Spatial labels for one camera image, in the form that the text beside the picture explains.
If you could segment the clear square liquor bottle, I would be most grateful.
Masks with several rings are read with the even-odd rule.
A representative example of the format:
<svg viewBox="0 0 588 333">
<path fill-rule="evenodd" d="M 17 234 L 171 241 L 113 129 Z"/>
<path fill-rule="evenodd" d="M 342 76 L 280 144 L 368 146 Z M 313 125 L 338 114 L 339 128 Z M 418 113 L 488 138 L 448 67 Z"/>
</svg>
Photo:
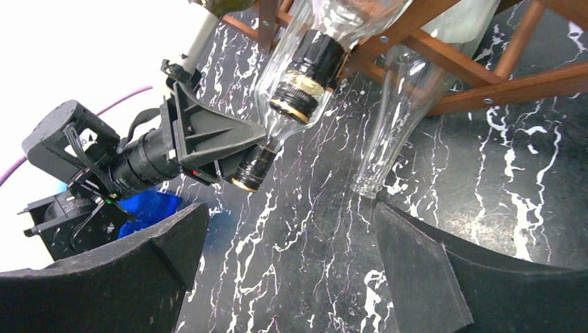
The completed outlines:
<svg viewBox="0 0 588 333">
<path fill-rule="evenodd" d="M 312 1 L 311 28 L 292 55 L 269 99 L 276 112 L 310 122 L 320 99 L 345 66 L 358 42 L 385 31 L 411 1 Z"/>
<path fill-rule="evenodd" d="M 291 17 L 255 86 L 254 99 L 259 120 L 266 130 L 266 138 L 246 154 L 232 177 L 232 183 L 246 191 L 258 191 L 284 142 L 295 133 L 316 124 L 332 97 L 333 89 L 328 87 L 307 124 L 298 123 L 276 112 L 269 103 L 302 37 L 311 28 L 312 19 L 311 9 L 307 6 Z"/>
</svg>

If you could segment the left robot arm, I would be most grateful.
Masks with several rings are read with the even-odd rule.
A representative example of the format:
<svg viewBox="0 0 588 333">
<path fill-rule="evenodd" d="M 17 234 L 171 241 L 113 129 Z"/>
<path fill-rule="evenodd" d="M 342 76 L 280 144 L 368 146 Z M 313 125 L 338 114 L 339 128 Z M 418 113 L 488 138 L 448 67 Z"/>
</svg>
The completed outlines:
<svg viewBox="0 0 588 333">
<path fill-rule="evenodd" d="M 162 62 L 171 96 L 119 137 L 75 100 L 62 103 L 23 141 L 26 159 L 67 190 L 26 208 L 53 263 L 1 274 L 2 332 L 173 332 L 192 289 L 209 224 L 196 203 L 119 237 L 134 215 L 121 201 L 184 174 L 210 185 L 236 170 L 266 132 L 196 97 L 201 74 Z"/>
</svg>

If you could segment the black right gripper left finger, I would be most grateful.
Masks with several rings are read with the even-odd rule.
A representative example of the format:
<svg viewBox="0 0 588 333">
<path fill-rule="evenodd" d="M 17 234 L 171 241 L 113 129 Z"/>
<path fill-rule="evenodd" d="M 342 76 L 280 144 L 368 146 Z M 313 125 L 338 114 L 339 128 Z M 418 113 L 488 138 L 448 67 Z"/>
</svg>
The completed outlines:
<svg viewBox="0 0 588 333">
<path fill-rule="evenodd" d="M 1 274 L 2 332 L 174 332 L 209 224 L 205 203 L 46 268 Z"/>
</svg>

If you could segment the blue square glass bottle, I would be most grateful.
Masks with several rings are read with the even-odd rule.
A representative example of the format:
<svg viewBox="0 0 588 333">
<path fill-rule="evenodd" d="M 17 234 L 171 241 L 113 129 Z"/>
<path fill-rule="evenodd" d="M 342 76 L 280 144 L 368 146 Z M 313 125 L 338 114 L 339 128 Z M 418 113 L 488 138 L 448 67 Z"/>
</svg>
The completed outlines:
<svg viewBox="0 0 588 333">
<path fill-rule="evenodd" d="M 120 206 L 135 219 L 122 225 L 118 238 L 148 228 L 174 215 L 181 203 L 179 196 L 149 189 L 133 197 L 119 201 Z"/>
</svg>

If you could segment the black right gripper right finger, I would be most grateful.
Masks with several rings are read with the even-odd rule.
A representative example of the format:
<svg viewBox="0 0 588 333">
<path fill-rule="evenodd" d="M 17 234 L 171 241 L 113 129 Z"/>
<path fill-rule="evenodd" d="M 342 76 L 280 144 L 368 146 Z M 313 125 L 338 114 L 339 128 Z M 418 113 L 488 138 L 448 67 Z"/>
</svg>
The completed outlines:
<svg viewBox="0 0 588 333">
<path fill-rule="evenodd" d="M 587 270 L 478 246 L 378 203 L 377 243 L 401 332 L 586 332 Z"/>
</svg>

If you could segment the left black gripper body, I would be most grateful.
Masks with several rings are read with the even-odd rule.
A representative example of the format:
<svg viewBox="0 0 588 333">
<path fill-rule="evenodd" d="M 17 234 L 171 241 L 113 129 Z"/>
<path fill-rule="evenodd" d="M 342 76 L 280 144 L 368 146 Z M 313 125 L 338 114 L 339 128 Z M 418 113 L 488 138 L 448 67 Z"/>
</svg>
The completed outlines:
<svg viewBox="0 0 588 333">
<path fill-rule="evenodd" d="M 180 172 L 204 185 L 229 180 L 241 159 L 266 138 L 266 130 L 255 121 L 233 117 L 198 100 L 199 71 L 190 74 L 179 65 L 163 60 L 170 91 L 160 106 L 164 143 L 172 152 L 169 160 Z"/>
</svg>

